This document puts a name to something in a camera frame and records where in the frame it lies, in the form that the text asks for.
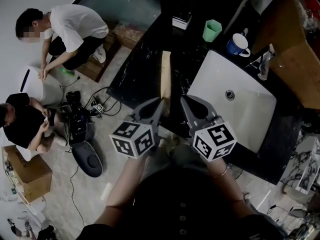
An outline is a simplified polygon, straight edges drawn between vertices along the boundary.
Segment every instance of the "white sneaker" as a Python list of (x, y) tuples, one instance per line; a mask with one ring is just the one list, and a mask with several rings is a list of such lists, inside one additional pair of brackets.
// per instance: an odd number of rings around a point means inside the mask
[(101, 44), (92, 55), (101, 64), (106, 61), (106, 51), (104, 49), (104, 44)]
[(66, 139), (64, 137), (60, 137), (56, 132), (53, 132), (54, 138), (53, 141), (57, 144), (59, 144), (62, 147), (65, 147), (68, 142), (66, 141)]

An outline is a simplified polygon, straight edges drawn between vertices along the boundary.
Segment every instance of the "marble countertop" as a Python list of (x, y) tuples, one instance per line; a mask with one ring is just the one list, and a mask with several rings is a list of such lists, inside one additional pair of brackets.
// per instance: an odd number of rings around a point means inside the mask
[(316, 136), (301, 137), (281, 181), (291, 188), (308, 194), (320, 169), (319, 151), (320, 142)]
[[(241, 15), (229, 35), (220, 34), (213, 43), (208, 44), (202, 39), (202, 33), (205, 20), (209, 18), (193, 17), (188, 29), (181, 32), (172, 27), (170, 17), (160, 15), (132, 50), (107, 92), (132, 109), (149, 99), (159, 97), (162, 51), (170, 51), (170, 114), (168, 118), (161, 119), (161, 125), (182, 137), (187, 137), (189, 127), (181, 109), (180, 97), (188, 92), (208, 51), (220, 53), (256, 79), (277, 99), (269, 129), (259, 152), (253, 153), (237, 143), (225, 160), (276, 185), (294, 151), (301, 128), (302, 106), (275, 73), (270, 71), (268, 80), (261, 81), (256, 69), (244, 69), (249, 63), (249, 58), (227, 54), (225, 47), (230, 35), (241, 32), (246, 27), (244, 23), (251, 18), (248, 13)], [(256, 29), (257, 26), (249, 28), (251, 35), (248, 35), (247, 39), (251, 44), (254, 43)]]

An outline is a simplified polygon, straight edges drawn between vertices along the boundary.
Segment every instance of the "cardboard box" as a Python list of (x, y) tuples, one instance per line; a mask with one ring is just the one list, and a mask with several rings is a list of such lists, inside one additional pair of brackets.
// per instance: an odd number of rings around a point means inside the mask
[(145, 29), (138, 26), (118, 24), (112, 33), (121, 45), (133, 50), (145, 32)]
[(273, 0), (263, 12), (252, 53), (273, 44), (273, 70), (305, 108), (320, 109), (320, 60), (307, 43), (295, 0)]
[(2, 152), (7, 153), (8, 160), (23, 187), (23, 195), (29, 203), (50, 192), (52, 170), (40, 155), (27, 162), (15, 145), (3, 147)]

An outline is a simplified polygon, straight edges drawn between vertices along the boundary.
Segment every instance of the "black t-shirt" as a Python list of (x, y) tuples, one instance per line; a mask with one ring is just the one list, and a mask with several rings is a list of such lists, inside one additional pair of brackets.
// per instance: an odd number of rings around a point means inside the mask
[(138, 187), (134, 205), (115, 228), (86, 226), (78, 240), (115, 237), (264, 239), (284, 236), (261, 215), (237, 219), (210, 177), (191, 169), (165, 169)]
[(30, 99), (26, 93), (12, 94), (8, 97), (6, 103), (15, 108), (16, 119), (3, 128), (5, 136), (12, 143), (27, 149), (38, 133), (45, 117), (41, 111), (29, 106)]

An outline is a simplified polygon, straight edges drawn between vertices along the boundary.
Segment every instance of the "sink drain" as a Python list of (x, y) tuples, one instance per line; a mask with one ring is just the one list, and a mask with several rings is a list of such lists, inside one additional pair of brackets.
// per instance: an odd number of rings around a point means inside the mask
[(225, 97), (228, 101), (233, 101), (235, 99), (235, 93), (232, 90), (227, 90), (225, 92)]

